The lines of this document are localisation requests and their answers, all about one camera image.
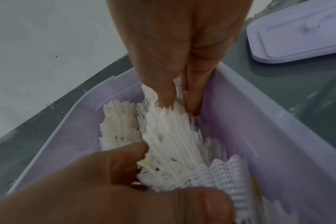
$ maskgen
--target container lid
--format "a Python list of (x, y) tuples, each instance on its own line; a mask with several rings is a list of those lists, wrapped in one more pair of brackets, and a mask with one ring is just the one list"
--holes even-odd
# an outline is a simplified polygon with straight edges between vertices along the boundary
[(336, 53), (336, 0), (311, 0), (252, 22), (255, 60), (283, 63)]

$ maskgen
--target fingernail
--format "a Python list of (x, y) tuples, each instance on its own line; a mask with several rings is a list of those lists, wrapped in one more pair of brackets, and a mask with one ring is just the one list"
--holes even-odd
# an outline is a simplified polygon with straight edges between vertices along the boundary
[(205, 195), (205, 205), (210, 224), (232, 223), (233, 208), (230, 200), (222, 192)]

